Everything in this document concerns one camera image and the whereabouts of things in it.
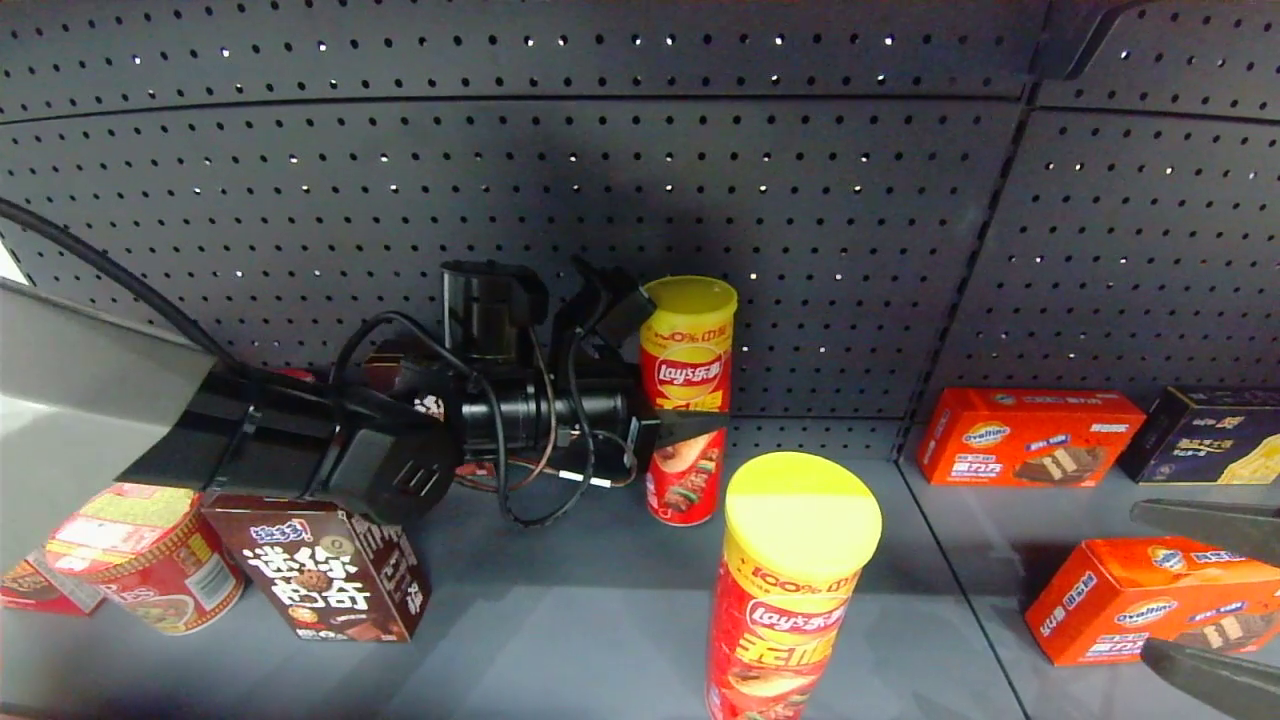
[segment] instant noodle cup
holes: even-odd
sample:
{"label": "instant noodle cup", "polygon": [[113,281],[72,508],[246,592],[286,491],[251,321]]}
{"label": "instant noodle cup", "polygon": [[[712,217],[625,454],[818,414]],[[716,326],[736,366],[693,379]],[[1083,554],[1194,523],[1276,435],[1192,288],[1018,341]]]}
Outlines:
{"label": "instant noodle cup", "polygon": [[244,589],[198,503],[189,489],[115,483],[54,532],[45,559],[161,633],[196,632]]}
{"label": "instant noodle cup", "polygon": [[742,465],[724,495],[707,708],[714,720],[797,720],[881,537],[856,475],[804,452]]}
{"label": "instant noodle cup", "polygon": [[[640,373],[654,407],[728,413],[737,292],[722,281],[677,275],[645,286],[658,310],[640,329]],[[701,434],[654,451],[645,475],[649,511],[669,525],[696,525],[716,511],[724,434]]]}

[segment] black pegboard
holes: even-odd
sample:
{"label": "black pegboard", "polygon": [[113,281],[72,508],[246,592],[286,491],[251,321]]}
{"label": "black pegboard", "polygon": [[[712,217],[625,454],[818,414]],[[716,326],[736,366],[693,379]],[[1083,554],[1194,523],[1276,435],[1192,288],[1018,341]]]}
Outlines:
{"label": "black pegboard", "polygon": [[1280,382],[1277,143],[1270,123],[1036,111],[931,398]]}
{"label": "black pegboard", "polygon": [[1133,3],[1043,106],[1280,119],[1280,3]]}
{"label": "black pegboard", "polygon": [[828,457],[890,460],[897,429],[897,420],[739,419],[728,428],[728,447],[753,455],[804,450]]}
{"label": "black pegboard", "polygon": [[[435,320],[436,268],[568,255],[741,293],[735,410],[900,418],[1012,135],[984,100],[385,101],[0,127],[0,193],[68,223],[262,365]],[[143,309],[0,229],[41,290]]]}
{"label": "black pegboard", "polygon": [[0,4],[0,122],[447,96],[1016,97],[1021,3]]}

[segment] chocolate wafer box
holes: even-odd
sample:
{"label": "chocolate wafer box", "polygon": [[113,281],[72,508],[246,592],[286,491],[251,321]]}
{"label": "chocolate wafer box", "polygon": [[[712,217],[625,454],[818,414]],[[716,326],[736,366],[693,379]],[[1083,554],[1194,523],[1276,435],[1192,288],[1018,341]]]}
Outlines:
{"label": "chocolate wafer box", "polygon": [[204,507],[302,639],[407,642],[430,585],[404,532],[330,502],[220,495]]}
{"label": "chocolate wafer box", "polygon": [[1280,388],[1167,387],[1117,465],[1139,483],[1280,477]]}
{"label": "chocolate wafer box", "polygon": [[1252,652],[1280,630],[1280,568],[1180,537],[1088,539],[1025,620],[1053,665],[1134,662],[1147,638]]}
{"label": "chocolate wafer box", "polygon": [[1143,418],[1111,391],[952,387],[916,460],[933,484],[1092,487]]}

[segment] product packaging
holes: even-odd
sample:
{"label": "product packaging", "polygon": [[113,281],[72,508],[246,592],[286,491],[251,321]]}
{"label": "product packaging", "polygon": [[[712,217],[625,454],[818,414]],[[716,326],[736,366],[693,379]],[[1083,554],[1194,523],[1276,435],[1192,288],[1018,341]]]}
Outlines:
{"label": "product packaging", "polygon": [[45,562],[45,552],[37,550],[4,577],[0,585],[0,607],[55,612],[59,615],[88,615],[102,602],[102,591],[55,573]]}
{"label": "product packaging", "polygon": [[1252,652],[1277,620],[1280,568],[1180,537],[1084,541],[1027,611],[1053,665],[1134,662],[1147,638]]}
{"label": "product packaging", "polygon": [[1116,464],[1139,483],[1271,483],[1280,389],[1167,387]]}
{"label": "product packaging", "polygon": [[[701,277],[645,286],[658,310],[640,329],[640,373],[654,407],[728,413],[737,292]],[[724,471],[719,430],[660,447],[645,475],[649,512],[668,525],[696,525],[716,512]]]}
{"label": "product packaging", "polygon": [[228,550],[303,639],[407,642],[431,588],[398,527],[330,502],[220,495]]}
{"label": "product packaging", "polygon": [[712,600],[713,720],[800,717],[881,523],[867,486],[829,460],[773,452],[733,473]]}
{"label": "product packaging", "polygon": [[933,484],[1093,487],[1143,418],[1108,391],[951,387],[916,461]]}
{"label": "product packaging", "polygon": [[193,633],[244,589],[198,503],[189,489],[114,483],[54,532],[45,560],[161,633]]}

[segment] yellow lid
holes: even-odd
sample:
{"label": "yellow lid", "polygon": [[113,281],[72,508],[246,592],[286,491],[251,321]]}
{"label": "yellow lid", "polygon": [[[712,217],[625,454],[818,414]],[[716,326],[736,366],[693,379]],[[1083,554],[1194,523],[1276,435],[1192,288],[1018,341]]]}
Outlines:
{"label": "yellow lid", "polygon": [[858,475],[806,452],[749,460],[728,482],[728,532],[771,571],[800,580],[847,575],[870,560],[879,503]]}
{"label": "yellow lid", "polygon": [[644,286],[659,313],[676,315],[724,315],[737,310],[737,291],[716,278],[672,275]]}

